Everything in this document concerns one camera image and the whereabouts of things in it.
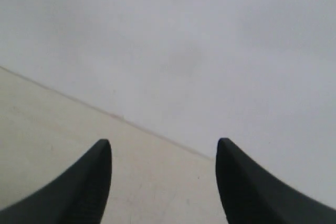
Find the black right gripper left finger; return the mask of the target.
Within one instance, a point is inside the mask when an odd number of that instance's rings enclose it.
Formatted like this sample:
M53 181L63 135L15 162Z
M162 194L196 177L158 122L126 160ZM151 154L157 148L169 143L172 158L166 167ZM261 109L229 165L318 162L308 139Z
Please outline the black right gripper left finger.
M1 223L100 223L111 176L111 145L99 140L56 179L1 210Z

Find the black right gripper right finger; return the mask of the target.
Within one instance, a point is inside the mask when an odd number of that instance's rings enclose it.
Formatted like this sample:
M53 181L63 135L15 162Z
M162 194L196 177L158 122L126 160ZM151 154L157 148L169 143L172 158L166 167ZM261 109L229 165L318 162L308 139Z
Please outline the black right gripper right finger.
M285 184L228 138L218 141L215 172L228 223L335 223L335 209Z

